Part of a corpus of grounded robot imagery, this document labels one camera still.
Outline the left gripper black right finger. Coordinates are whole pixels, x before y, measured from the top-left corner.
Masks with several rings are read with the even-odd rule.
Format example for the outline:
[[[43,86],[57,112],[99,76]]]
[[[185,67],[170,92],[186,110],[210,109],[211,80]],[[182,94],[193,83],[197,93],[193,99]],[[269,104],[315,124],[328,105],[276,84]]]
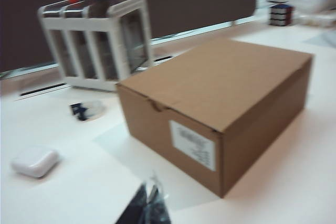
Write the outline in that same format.
[[[148,223],[171,223],[165,201],[156,185],[153,185],[148,198]]]

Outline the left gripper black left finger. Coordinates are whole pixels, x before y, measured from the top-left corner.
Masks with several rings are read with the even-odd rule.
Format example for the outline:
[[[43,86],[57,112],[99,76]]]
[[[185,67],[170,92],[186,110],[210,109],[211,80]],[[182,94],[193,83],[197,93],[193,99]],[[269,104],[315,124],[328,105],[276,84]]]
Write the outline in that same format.
[[[145,210],[148,203],[146,183],[142,183],[124,209],[116,224],[145,223]]]

